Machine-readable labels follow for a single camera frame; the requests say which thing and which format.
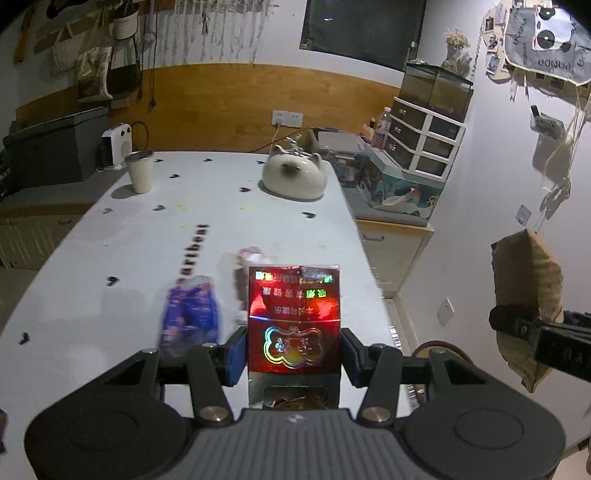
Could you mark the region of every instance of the table surface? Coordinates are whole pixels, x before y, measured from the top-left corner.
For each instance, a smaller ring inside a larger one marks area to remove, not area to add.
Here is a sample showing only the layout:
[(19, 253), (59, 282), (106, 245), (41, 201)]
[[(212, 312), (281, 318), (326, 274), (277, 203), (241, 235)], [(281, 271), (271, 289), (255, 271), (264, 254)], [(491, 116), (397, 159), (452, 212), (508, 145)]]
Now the table surface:
[[(41, 410), (157, 345), (167, 292), (199, 223), (210, 228), (194, 273), (213, 278), (222, 341), (239, 316), (236, 253), (254, 245), (279, 264), (339, 265), (342, 326), (366, 345), (392, 345), (381, 292), (330, 164), (323, 164), (326, 194), (304, 203), (259, 188), (264, 155), (174, 152), (156, 158), (162, 161), (154, 164), (153, 190), (133, 194), (125, 173), (47, 261), (0, 337), (0, 408), (8, 414), (2, 479), (35, 478), (22, 441)], [(165, 209), (154, 210), (158, 205)], [(110, 276), (120, 279), (112, 287)], [(30, 341), (19, 345), (23, 332)], [(353, 388), (344, 371), (342, 377), (340, 405), (355, 415), (365, 389)], [(237, 417), (248, 404), (246, 371), (225, 392)], [(192, 416), (188, 387), (167, 387), (166, 402)], [(410, 412), (401, 386), (398, 416)]]

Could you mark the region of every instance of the cabinet drawer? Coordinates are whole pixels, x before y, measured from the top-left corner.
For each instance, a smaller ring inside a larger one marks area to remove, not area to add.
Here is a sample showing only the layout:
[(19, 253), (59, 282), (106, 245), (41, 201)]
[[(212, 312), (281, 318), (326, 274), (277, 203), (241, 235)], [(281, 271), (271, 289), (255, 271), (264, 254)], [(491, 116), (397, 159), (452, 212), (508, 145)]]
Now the cabinet drawer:
[(380, 288), (397, 291), (413, 263), (423, 238), (359, 228), (365, 254)]
[(25, 257), (11, 232), (8, 220), (0, 219), (0, 259), (7, 268), (26, 268)]
[(415, 110), (407, 105), (403, 105), (396, 100), (394, 100), (394, 103), (392, 104), (391, 114), (417, 130), (423, 129), (423, 124), (427, 117), (426, 113)]
[(21, 268), (39, 270), (48, 254), (38, 217), (9, 218), (8, 225), (25, 259), (26, 266)]
[(418, 139), (421, 138), (421, 134), (413, 132), (409, 129), (409, 127), (397, 122), (396, 120), (392, 121), (392, 126), (390, 127), (390, 134), (394, 138), (398, 138), (403, 144), (405, 144), (411, 150), (416, 150), (418, 145)]
[(61, 241), (74, 228), (81, 215), (48, 215), (41, 217), (41, 228), (48, 246), (48, 254), (59, 247)]
[(460, 127), (434, 116), (431, 120), (429, 131), (433, 132), (434, 134), (441, 135), (442, 137), (455, 140), (460, 133)]
[(384, 152), (386, 152), (388, 156), (390, 156), (390, 158), (402, 168), (408, 169), (413, 162), (413, 153), (409, 152), (401, 145), (398, 145), (396, 140), (390, 137), (390, 135), (386, 137)]
[(431, 175), (435, 175), (437, 177), (443, 177), (446, 167), (446, 163), (422, 156), (418, 159), (417, 163), (417, 171), (430, 173)]
[(442, 142), (437, 138), (427, 137), (425, 139), (423, 151), (438, 155), (439, 157), (449, 158), (452, 154), (453, 148), (454, 146), (449, 143)]

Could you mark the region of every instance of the holographic logo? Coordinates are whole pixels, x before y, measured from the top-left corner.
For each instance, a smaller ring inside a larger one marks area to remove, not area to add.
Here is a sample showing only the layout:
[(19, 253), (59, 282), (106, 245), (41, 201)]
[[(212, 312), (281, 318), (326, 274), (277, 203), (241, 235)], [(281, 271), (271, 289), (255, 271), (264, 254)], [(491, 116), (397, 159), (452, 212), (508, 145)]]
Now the holographic logo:
[(324, 357), (322, 333), (316, 328), (300, 332), (290, 327), (286, 332), (278, 327), (265, 330), (263, 352), (272, 364), (283, 364), (287, 368), (318, 365)]

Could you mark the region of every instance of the white teapot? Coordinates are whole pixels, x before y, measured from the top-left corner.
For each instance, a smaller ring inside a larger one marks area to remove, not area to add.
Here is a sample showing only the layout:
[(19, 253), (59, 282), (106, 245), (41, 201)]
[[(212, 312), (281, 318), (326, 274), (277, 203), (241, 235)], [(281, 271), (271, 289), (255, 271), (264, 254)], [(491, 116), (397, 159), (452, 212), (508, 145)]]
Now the white teapot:
[(327, 183), (322, 163), (318, 153), (308, 155), (295, 145), (286, 151), (275, 145), (262, 170), (263, 185), (285, 198), (318, 200)]

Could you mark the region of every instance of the screw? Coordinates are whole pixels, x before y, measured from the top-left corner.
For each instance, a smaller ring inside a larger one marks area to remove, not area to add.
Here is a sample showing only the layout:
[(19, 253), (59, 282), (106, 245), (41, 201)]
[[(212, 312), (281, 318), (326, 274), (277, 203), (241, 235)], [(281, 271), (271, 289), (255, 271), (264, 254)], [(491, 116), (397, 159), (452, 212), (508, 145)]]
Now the screw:
[(215, 405), (203, 407), (201, 410), (199, 410), (199, 416), (203, 420), (208, 421), (222, 421), (225, 420), (228, 415), (229, 412), (224, 407), (218, 407)]
[(383, 423), (388, 421), (392, 414), (387, 408), (383, 407), (368, 407), (362, 413), (361, 416), (373, 423)]

